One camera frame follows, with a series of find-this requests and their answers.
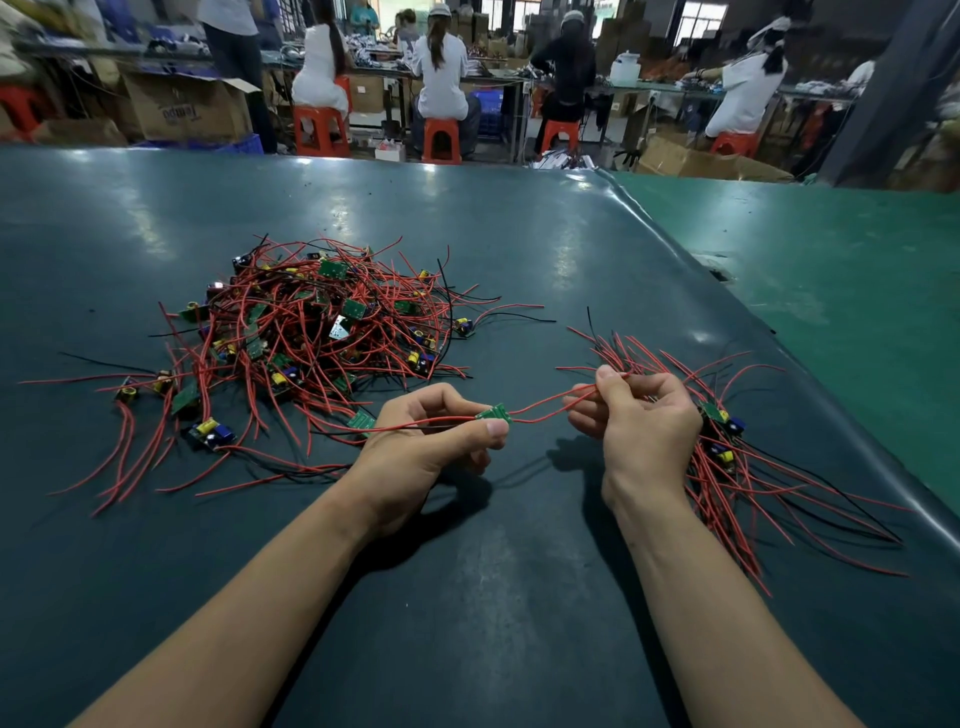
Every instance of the workbench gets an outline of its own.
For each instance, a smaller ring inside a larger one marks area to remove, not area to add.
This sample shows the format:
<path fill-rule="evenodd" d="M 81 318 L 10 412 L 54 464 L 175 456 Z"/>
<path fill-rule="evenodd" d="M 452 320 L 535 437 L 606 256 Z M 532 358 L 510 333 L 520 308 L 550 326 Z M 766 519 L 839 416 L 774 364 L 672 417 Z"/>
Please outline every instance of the workbench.
<path fill-rule="evenodd" d="M 956 195 L 616 179 L 960 513 Z"/>

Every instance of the hand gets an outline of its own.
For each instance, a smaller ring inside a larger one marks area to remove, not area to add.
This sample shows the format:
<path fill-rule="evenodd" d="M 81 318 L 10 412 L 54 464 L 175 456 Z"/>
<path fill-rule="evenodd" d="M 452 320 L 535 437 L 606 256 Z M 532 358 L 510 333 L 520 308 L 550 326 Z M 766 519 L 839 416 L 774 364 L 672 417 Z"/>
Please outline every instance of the hand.
<path fill-rule="evenodd" d="M 700 411 L 673 375 L 626 378 L 604 365 L 597 370 L 597 392 L 568 412 L 570 423 L 603 440 L 603 497 L 614 511 L 661 496 L 684 500 L 684 479 L 703 426 Z M 653 398 L 653 401 L 639 398 Z M 576 397 L 564 398 L 564 403 Z"/>
<path fill-rule="evenodd" d="M 473 417 L 490 407 L 465 400 L 449 384 L 433 384 L 384 404 L 376 427 L 430 417 Z M 390 535 L 421 509 L 444 466 L 459 461 L 482 474 L 490 465 L 487 449 L 501 449 L 509 430 L 506 421 L 490 419 L 430 434 L 415 427 L 376 432 L 353 467 L 330 490 L 365 520 L 374 538 Z"/>

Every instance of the white shirt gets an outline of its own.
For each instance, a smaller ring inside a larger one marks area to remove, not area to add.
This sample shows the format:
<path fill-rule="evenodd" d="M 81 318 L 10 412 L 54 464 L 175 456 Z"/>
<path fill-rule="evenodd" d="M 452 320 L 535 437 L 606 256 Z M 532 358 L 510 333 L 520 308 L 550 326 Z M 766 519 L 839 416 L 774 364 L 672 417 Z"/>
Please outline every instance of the white shirt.
<path fill-rule="evenodd" d="M 200 0 L 197 20 L 235 36 L 257 35 L 248 0 Z"/>
<path fill-rule="evenodd" d="M 456 36 L 444 36 L 444 62 L 433 67 L 427 36 L 414 45 L 414 76 L 423 76 L 423 91 L 417 109 L 424 119 L 467 118 L 467 97 L 460 90 L 460 79 L 467 75 L 467 46 Z"/>
<path fill-rule="evenodd" d="M 723 67 L 726 98 L 707 124 L 707 136 L 723 132 L 753 133 L 760 128 L 767 103 L 783 83 L 786 61 L 780 73 L 769 76 L 763 70 L 767 54 L 758 53 Z"/>
<path fill-rule="evenodd" d="M 318 23 L 308 28 L 303 38 L 303 69 L 294 79 L 290 91 L 294 104 L 305 107 L 330 107 L 347 118 L 347 93 L 333 83 L 336 64 L 330 45 L 330 26 Z"/>

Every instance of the yellow capacitor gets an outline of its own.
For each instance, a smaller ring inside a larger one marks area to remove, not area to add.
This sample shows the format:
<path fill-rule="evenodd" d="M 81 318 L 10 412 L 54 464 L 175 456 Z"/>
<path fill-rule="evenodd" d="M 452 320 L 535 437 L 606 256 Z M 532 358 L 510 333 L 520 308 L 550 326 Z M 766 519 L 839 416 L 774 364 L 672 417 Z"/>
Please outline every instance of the yellow capacitor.
<path fill-rule="evenodd" d="M 219 423 L 211 417 L 209 420 L 204 420 L 199 425 L 197 425 L 197 431 L 202 435 L 208 435 L 213 431 L 213 428 L 216 427 L 218 424 Z"/>

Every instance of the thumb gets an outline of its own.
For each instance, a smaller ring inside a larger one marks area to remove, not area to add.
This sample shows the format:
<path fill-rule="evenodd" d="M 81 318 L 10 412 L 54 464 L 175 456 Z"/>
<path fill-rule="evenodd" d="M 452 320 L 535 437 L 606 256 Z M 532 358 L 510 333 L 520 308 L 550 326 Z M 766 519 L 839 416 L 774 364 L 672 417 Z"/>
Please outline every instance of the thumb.
<path fill-rule="evenodd" d="M 510 431 L 506 420 L 474 420 L 422 438 L 427 457 L 439 467 L 471 452 L 503 444 Z"/>
<path fill-rule="evenodd" d="M 597 369 L 597 390 L 607 403 L 611 416 L 624 411 L 635 401 L 630 385 L 608 364 Z"/>

